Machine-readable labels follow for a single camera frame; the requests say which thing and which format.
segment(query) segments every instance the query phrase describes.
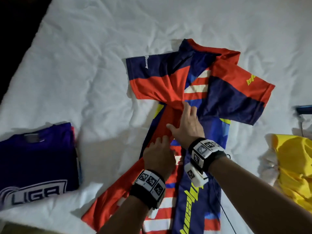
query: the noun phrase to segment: hand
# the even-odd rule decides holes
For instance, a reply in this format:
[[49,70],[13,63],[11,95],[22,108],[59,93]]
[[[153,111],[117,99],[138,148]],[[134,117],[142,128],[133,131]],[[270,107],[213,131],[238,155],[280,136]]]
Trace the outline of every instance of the hand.
[[143,160],[144,169],[157,172],[167,181],[176,167],[174,152],[170,150],[168,136],[163,136],[163,139],[157,138],[155,144],[151,143],[143,152]]
[[174,138],[185,149],[188,149],[193,141],[197,138],[205,138],[204,129],[197,118],[197,107],[191,107],[187,102],[183,102],[184,110],[181,116],[180,127],[167,124]]

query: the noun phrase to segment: cable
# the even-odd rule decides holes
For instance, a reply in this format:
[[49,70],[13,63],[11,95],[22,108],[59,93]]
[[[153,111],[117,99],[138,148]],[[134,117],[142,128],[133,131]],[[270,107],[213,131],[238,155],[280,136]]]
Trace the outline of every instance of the cable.
[[[215,178],[213,178],[213,190],[214,190],[214,192],[216,193],[216,188],[215,188],[215,186],[214,186],[214,181],[215,181]],[[232,225],[232,223],[230,222],[229,218],[227,217],[227,214],[225,213],[225,211],[224,211],[224,209],[223,209],[223,207],[222,207],[222,204],[221,204],[221,202],[220,202],[220,200],[219,200],[219,197],[216,196],[216,198],[218,199],[218,202],[219,202],[219,204],[220,204],[220,206],[221,206],[221,209],[222,209],[222,211],[224,212],[226,218],[228,219],[228,221],[229,221],[229,223],[230,223],[230,225],[231,225],[231,227],[232,227],[234,233],[237,234],[236,231],[235,231],[235,229],[234,229],[234,227],[233,227],[233,225]]]

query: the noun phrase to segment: white bed sheet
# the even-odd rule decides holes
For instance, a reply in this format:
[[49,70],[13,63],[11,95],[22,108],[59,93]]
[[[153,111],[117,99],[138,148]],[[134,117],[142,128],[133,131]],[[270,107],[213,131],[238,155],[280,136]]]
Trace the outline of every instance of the white bed sheet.
[[[253,127],[230,126],[227,150],[259,175],[265,136],[291,134],[298,127],[291,107],[312,104],[310,10],[311,0],[53,0],[0,106],[0,140],[71,122],[84,182],[0,218],[94,233],[80,217],[137,160],[154,113],[154,101],[127,94],[124,59],[177,50],[184,38],[240,51],[241,67],[276,85]],[[224,194],[222,204],[236,231],[251,233]],[[224,215],[221,230],[232,233]]]

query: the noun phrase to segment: right hand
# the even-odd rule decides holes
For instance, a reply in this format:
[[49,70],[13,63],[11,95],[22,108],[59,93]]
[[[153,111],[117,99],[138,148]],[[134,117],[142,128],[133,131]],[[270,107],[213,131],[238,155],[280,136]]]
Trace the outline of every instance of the right hand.
[[184,110],[181,116],[180,127],[167,124],[174,138],[181,144],[184,149],[188,149],[193,141],[197,138],[205,138],[204,129],[197,118],[197,107],[191,107],[187,102],[182,102]]

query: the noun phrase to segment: yellow cloth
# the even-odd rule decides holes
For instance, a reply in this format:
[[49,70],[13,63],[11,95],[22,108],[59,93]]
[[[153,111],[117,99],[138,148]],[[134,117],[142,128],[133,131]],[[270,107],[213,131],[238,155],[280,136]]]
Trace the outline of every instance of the yellow cloth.
[[295,135],[273,135],[283,192],[312,213],[312,141]]

